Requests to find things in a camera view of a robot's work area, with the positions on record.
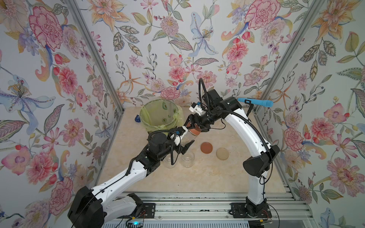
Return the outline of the jar with terracotta lid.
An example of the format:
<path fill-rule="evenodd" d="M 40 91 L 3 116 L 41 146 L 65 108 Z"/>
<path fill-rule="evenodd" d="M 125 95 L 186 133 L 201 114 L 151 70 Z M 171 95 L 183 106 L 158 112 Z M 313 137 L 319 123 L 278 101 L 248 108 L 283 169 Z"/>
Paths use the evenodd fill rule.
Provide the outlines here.
<path fill-rule="evenodd" d="M 187 129 L 184 134 L 181 137 L 181 146 L 185 146 L 187 143 L 189 143 L 190 141 L 194 141 L 196 139 L 196 137 L 194 135 L 192 135 L 189 130 Z"/>
<path fill-rule="evenodd" d="M 195 154 L 193 152 L 186 152 L 181 158 L 181 165 L 185 168 L 191 168 L 195 162 Z"/>

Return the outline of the terracotta jar lid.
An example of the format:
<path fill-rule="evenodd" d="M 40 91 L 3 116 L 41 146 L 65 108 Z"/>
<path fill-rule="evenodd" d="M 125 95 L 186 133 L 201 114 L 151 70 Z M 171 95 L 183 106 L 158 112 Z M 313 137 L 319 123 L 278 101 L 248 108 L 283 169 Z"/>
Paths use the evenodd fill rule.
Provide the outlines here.
<path fill-rule="evenodd" d="M 191 124 L 188 127 L 188 130 L 195 137 L 197 137 L 201 133 L 201 129 L 200 129 L 200 127 L 196 123 L 195 124 Z"/>
<path fill-rule="evenodd" d="M 200 150 L 204 154 L 210 154 L 213 151 L 213 145 L 209 142 L 203 142 L 200 146 Z"/>

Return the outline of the clear jar with rice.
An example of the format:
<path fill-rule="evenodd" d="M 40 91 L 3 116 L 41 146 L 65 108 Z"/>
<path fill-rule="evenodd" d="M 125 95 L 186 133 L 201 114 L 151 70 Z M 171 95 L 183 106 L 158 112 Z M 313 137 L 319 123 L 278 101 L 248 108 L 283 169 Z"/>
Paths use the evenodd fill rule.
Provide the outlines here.
<path fill-rule="evenodd" d="M 178 156 L 175 158 L 168 155 L 164 158 L 163 165 L 168 169 L 173 169 L 176 166 L 177 159 Z"/>

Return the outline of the beige jar lid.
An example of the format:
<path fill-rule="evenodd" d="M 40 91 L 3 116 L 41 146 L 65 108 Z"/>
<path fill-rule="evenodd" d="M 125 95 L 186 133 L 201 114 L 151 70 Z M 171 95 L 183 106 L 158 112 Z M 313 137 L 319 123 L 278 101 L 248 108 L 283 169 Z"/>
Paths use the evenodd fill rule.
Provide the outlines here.
<path fill-rule="evenodd" d="M 216 151 L 216 156 L 219 160 L 225 161 L 229 158 L 230 152 L 226 148 L 219 148 Z"/>

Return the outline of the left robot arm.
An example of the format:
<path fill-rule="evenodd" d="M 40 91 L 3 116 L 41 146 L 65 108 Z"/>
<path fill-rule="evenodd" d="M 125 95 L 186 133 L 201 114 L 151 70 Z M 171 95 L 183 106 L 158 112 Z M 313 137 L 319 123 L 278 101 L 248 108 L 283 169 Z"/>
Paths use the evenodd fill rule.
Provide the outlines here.
<path fill-rule="evenodd" d="M 185 154 L 200 131 L 182 126 L 151 132 L 147 145 L 128 167 L 110 180 L 93 188 L 81 188 L 68 212 L 73 228 L 101 228 L 104 223 L 122 217 L 127 220 L 143 215 L 143 201 L 134 193 L 117 197 L 134 183 L 154 172 L 165 157 Z"/>

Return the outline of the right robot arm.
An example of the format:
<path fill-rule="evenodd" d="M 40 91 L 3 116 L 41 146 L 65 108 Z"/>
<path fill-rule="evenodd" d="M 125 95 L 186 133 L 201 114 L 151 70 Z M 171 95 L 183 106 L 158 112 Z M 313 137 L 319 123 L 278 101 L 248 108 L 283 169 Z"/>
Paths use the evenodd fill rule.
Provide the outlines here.
<path fill-rule="evenodd" d="M 208 91 L 203 79 L 198 81 L 199 102 L 190 107 L 189 121 L 202 132 L 209 132 L 218 120 L 225 120 L 243 140 L 251 156 L 243 162 L 249 175 L 249 192 L 244 203 L 232 203 L 230 214 L 234 218 L 271 218 L 271 211 L 265 197 L 265 185 L 272 175 L 274 159 L 280 149 L 270 144 L 248 118 L 242 103 L 249 105 L 272 105 L 271 101 L 229 97 L 223 99 L 212 89 Z"/>

